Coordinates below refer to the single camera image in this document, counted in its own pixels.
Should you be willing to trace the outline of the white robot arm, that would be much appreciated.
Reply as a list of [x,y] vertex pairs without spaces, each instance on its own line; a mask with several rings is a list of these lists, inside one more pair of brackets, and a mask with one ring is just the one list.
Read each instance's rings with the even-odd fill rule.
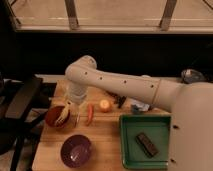
[[65,70],[70,100],[84,100],[86,88],[98,87],[171,114],[168,171],[213,171],[213,84],[183,84],[167,79],[99,71],[91,56]]

